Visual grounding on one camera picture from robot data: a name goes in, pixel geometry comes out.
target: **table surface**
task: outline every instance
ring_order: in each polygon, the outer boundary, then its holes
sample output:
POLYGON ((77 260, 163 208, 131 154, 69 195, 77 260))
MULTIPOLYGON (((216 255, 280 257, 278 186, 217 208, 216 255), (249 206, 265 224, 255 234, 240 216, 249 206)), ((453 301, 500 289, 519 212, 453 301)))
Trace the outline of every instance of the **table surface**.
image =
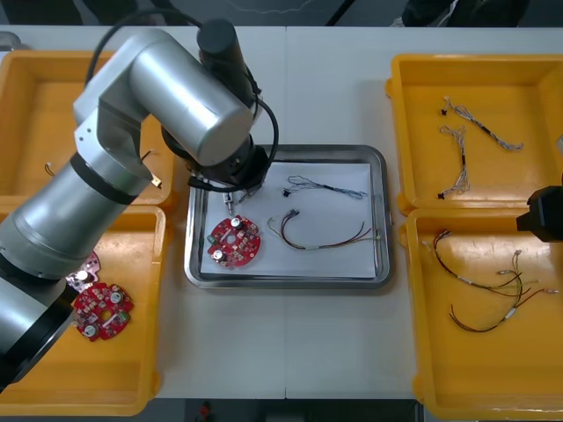
MULTIPOLYGON (((163 28, 193 54, 195 28, 163 28)), ((101 27, 0 26, 36 49, 92 49, 101 27)), ((115 37, 115 48, 127 36, 115 37)), ((245 59, 280 123, 281 142, 357 143, 385 157, 395 276, 381 292, 201 290, 182 269, 186 204, 163 280, 159 397, 410 398, 415 374, 404 221, 391 104, 399 53, 562 54, 561 29, 241 27, 245 59)), ((262 117, 252 131, 270 142, 262 117)))

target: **yellow plastic tray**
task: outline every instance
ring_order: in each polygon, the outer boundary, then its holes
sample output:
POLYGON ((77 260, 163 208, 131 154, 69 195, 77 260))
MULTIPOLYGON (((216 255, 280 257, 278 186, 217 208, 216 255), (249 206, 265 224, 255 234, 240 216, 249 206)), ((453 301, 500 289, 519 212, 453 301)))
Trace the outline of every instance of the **yellow plastic tray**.
POLYGON ((450 320, 450 305, 465 324, 484 328, 511 309, 514 298, 467 286, 447 274, 422 242, 444 229, 453 235, 438 250, 453 271, 499 285, 495 273, 510 268, 522 250, 523 281, 539 279, 532 292, 562 290, 563 244, 544 244, 516 231, 525 209, 413 211, 399 232, 408 249, 418 377, 415 395, 440 419, 563 418, 563 291, 539 294, 497 329, 463 331, 450 320))
MULTIPOLYGON (((104 64, 110 54, 102 54, 104 64)), ((59 171, 76 152, 72 105, 84 89, 91 52, 15 51, 0 67, 0 203, 21 203, 50 179, 45 163, 59 171)), ((174 156, 150 116, 141 132, 144 161, 163 181, 148 186, 136 205, 169 205, 174 156)))
POLYGON ((398 203, 414 208, 526 207, 530 195, 560 185, 563 159, 562 55, 398 55, 386 85, 392 99, 400 166, 398 203), (506 151, 452 110, 442 116, 444 96, 462 105, 505 142, 506 151), (437 194, 461 171, 459 148, 442 125, 466 127, 471 190, 446 200, 437 194))
MULTIPOLYGON (((11 211, 0 207, 0 219, 11 211)), ((116 338, 91 343, 69 327, 20 382, 0 395, 0 415, 134 415, 160 388, 156 372, 165 214, 129 207, 95 252, 100 281, 123 286, 134 301, 116 338)))

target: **gray floor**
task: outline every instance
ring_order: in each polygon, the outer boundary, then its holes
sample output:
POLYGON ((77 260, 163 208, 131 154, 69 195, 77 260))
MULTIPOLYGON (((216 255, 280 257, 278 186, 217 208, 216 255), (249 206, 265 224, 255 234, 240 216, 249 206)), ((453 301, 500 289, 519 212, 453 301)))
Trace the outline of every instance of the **gray floor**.
MULTIPOLYGON (((201 400, 153 400, 133 422, 194 422, 201 400)), ((413 400, 211 400, 212 422, 262 422, 272 415, 304 414, 308 422, 410 422, 420 409, 413 400)), ((123 418, 0 418, 2 422, 121 422, 123 418)))
MULTIPOLYGON (((74 0, 87 25, 98 20, 74 0)), ((151 7, 150 0, 137 0, 141 7, 151 7)), ((199 20, 227 18, 235 25, 321 26, 338 10, 344 0, 172 0, 179 9, 199 20)), ((388 26, 400 16, 406 0, 356 0, 342 17, 342 26, 388 26)), ((0 8, 0 24, 7 24, 0 8)), ((521 26, 563 26, 563 2, 531 0, 521 26)))

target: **black cable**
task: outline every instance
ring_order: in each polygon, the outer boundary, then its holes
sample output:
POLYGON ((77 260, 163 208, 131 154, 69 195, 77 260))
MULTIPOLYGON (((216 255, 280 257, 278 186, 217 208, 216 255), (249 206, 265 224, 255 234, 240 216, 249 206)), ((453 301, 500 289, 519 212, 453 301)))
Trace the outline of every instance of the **black cable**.
MULTIPOLYGON (((123 26, 133 25, 137 21, 137 19, 139 19, 139 18, 143 18, 143 17, 149 16, 149 15, 157 15, 157 14, 159 14, 159 15, 172 15, 172 16, 181 17, 181 18, 185 19, 187 23, 192 24, 194 26, 197 26, 198 28, 201 28, 201 22, 200 21, 196 20, 195 18, 193 18, 189 15, 186 15, 185 13, 182 13, 181 11, 177 11, 177 10, 174 10, 174 9, 163 9, 163 8, 155 7, 155 8, 146 9, 146 10, 143 10, 143 11, 137 11, 135 13, 132 13, 132 14, 126 16, 125 18, 121 19, 120 21, 118 21, 114 26, 112 26, 110 28, 110 30, 107 31, 107 33, 99 41, 98 45, 96 46, 96 48, 94 49, 94 51, 92 53, 90 64, 88 66, 88 71, 86 72, 86 80, 85 80, 84 86, 86 86, 91 81, 91 79, 94 77, 94 71, 96 69, 96 65, 98 64, 99 56, 101 55, 101 53, 102 53, 104 47, 106 46, 107 42, 123 26)), ((195 177, 191 177, 189 179, 189 182, 188 182, 188 184, 191 187, 195 187, 195 188, 198 188, 198 189, 203 189, 203 190, 211 191, 211 192, 219 192, 219 193, 233 193, 233 192, 243 191, 245 189, 255 187, 257 184, 259 184, 261 182, 261 180, 263 179, 264 175, 266 174, 266 172, 268 171, 268 169, 270 168, 270 165, 272 165, 272 162, 275 159, 275 154, 278 150, 278 143, 279 143, 279 140, 280 140, 280 129, 279 129, 279 126, 278 126, 278 121, 275 118, 275 115, 274 115, 274 112, 272 111, 272 109, 263 100, 261 100, 259 98, 260 88, 256 84, 256 80, 254 79, 252 72, 250 71, 250 69, 248 69, 248 67, 246 67, 246 71, 247 71, 247 74, 245 72, 243 72, 243 74, 247 77, 247 79, 249 80, 249 82, 251 84, 252 92, 254 94, 256 104, 260 105, 264 109, 264 111, 267 113, 270 120, 272 121, 272 127, 274 129, 274 142, 272 144, 272 149, 270 150, 270 155, 268 157, 267 165, 264 168, 264 171, 261 172, 261 174, 259 174, 255 178, 253 178, 250 182, 248 182, 244 185, 241 185, 241 186, 216 187, 216 186, 211 185, 210 183, 206 183, 206 182, 203 182, 203 181, 201 181, 201 180, 199 180, 195 177)), ((258 106, 256 107, 256 109, 254 111, 254 117, 256 117, 257 112, 258 112, 258 106)))
POLYGON ((101 55, 104 47, 106 46, 107 42, 117 33, 123 26, 133 25, 135 22, 138 21, 139 18, 144 18, 145 16, 149 15, 171 15, 183 18, 186 20, 188 24, 192 24, 201 28, 201 22, 192 18, 181 11, 177 11, 174 9, 163 9, 159 7, 154 7, 151 9, 145 9, 142 11, 136 11, 135 13, 131 13, 127 15, 125 18, 120 19, 114 26, 110 28, 109 31, 102 37, 99 41, 96 48, 94 48, 94 52, 92 53, 92 57, 90 60, 90 65, 88 66, 88 71, 86 72, 86 82, 84 86, 86 86, 91 79, 94 77, 94 71, 96 70, 96 64, 98 64, 99 55, 101 55))
POLYGON ((266 114, 268 115, 270 120, 272 121, 272 128, 274 130, 274 141, 272 143, 272 149, 270 150, 270 155, 268 156, 267 164, 264 167, 264 170, 259 175, 257 175, 255 178, 253 178, 251 181, 249 181, 248 183, 245 183, 245 184, 240 185, 240 186, 233 186, 233 187, 213 186, 210 183, 203 182, 203 181, 199 180, 198 178, 195 178, 194 176, 192 176, 189 179, 189 182, 188 182, 188 184, 191 187, 195 187, 197 189, 203 189, 205 191, 210 191, 210 192, 233 193, 233 192, 238 192, 238 191, 244 191, 245 189, 250 189, 251 187, 255 187, 257 184, 259 184, 262 181, 262 179, 264 178, 264 175, 267 173, 270 166, 272 165, 272 162, 275 159, 275 154, 278 151, 278 144, 280 142, 280 128, 278 126, 278 120, 275 118, 275 115, 274 115, 274 112, 272 111, 272 109, 262 99, 259 99, 259 98, 258 98, 258 104, 260 104, 260 106, 264 109, 264 111, 266 112, 266 114))

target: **stainless steel tray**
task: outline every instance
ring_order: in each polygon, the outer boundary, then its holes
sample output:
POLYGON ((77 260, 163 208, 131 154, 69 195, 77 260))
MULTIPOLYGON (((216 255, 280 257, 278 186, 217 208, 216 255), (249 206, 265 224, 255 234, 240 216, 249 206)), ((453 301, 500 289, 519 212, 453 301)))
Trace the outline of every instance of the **stainless steel tray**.
POLYGON ((385 285, 393 272, 391 245, 391 213, 387 198, 387 168, 383 156, 365 145, 281 145, 276 154, 278 163, 369 164, 371 174, 371 209, 373 227, 377 228, 374 262, 375 278, 264 276, 204 273, 201 259, 206 253, 205 218, 208 193, 190 190, 190 204, 186 225, 184 269, 187 278, 197 287, 219 288, 367 288, 385 285))

